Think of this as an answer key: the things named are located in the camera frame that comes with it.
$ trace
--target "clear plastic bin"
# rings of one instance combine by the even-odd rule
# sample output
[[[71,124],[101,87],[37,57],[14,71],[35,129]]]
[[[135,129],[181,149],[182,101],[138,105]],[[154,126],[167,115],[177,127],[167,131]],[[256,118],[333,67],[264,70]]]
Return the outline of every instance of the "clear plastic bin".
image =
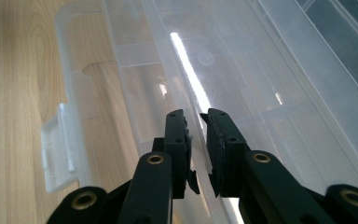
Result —
[[[56,28],[68,103],[42,130],[48,191],[118,187],[183,108],[201,195],[174,201],[174,221],[237,222],[209,183],[209,107],[303,186],[358,187],[358,85],[296,1],[82,2]]]

